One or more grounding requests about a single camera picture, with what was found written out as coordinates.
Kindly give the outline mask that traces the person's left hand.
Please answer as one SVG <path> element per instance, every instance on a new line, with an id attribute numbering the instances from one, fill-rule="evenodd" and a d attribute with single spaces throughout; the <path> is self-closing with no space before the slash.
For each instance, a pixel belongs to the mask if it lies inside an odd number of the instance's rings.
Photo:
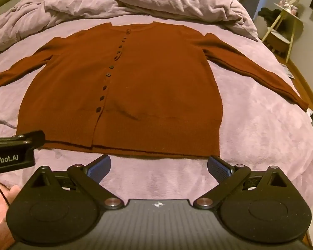
<path id="1" fill-rule="evenodd" d="M 0 184 L 0 249 L 9 249 L 16 242 L 6 223 L 6 213 L 8 206 L 20 191 L 21 188 L 18 185 L 8 190 Z"/>

